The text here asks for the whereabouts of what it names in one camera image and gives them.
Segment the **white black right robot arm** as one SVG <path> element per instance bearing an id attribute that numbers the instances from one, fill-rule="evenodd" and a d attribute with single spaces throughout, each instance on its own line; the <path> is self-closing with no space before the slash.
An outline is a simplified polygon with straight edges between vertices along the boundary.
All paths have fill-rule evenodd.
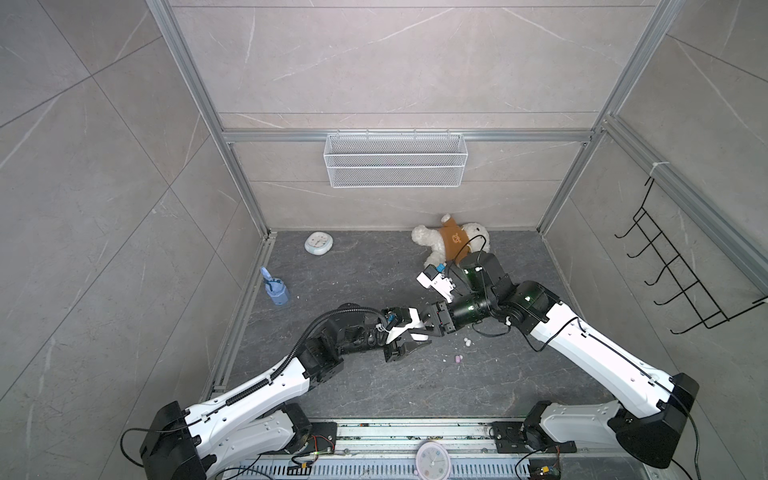
<path id="1" fill-rule="evenodd" d="M 417 280 L 444 299 L 435 307 L 441 333 L 494 318 L 518 330 L 534 352 L 556 350 L 612 394 L 612 401 L 594 405 L 538 402 L 521 427 L 531 450 L 582 441 L 620 447 L 656 469 L 673 464 L 684 429 L 695 423 L 699 385 L 692 377 L 670 375 L 630 354 L 542 284 L 513 282 L 483 250 L 459 263 L 428 264 Z"/>

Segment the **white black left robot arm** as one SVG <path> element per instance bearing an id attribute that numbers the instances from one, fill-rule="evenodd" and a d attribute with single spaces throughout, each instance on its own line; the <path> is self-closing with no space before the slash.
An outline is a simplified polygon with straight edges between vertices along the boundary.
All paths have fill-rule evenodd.
<path id="1" fill-rule="evenodd" d="M 249 454 L 302 447 L 311 425 L 291 400 L 330 379 L 345 356 L 382 350 L 397 360 L 435 328 L 415 308 L 344 304 L 314 319 L 275 366 L 229 392 L 183 408 L 173 401 L 123 456 L 149 479 L 219 479 Z"/>

